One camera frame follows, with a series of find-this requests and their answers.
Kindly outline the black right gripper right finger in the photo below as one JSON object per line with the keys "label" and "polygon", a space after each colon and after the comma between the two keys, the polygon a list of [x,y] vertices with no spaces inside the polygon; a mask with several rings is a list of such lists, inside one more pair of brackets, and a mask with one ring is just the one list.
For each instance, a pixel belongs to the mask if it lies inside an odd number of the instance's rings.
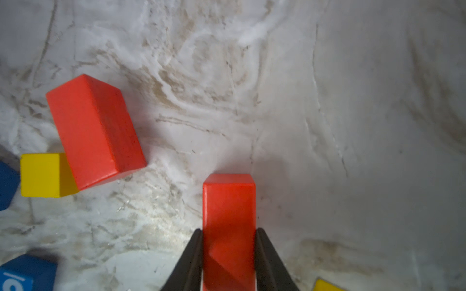
{"label": "black right gripper right finger", "polygon": [[258,291],[299,291],[263,228],[256,230],[254,257]]}

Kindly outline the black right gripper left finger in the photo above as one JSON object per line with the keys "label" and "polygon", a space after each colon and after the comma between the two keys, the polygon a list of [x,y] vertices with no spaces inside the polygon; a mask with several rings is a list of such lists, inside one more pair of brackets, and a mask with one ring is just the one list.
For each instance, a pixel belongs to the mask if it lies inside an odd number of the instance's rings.
{"label": "black right gripper left finger", "polygon": [[196,229],[161,291],[200,291],[203,271],[203,232]]}

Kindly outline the red rectangular wood block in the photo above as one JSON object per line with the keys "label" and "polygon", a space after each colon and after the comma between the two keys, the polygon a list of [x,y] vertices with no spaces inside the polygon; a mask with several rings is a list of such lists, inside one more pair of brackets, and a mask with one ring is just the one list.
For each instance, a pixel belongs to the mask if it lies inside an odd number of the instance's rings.
{"label": "red rectangular wood block", "polygon": [[250,174],[211,174],[203,183],[203,288],[253,291],[256,183]]}

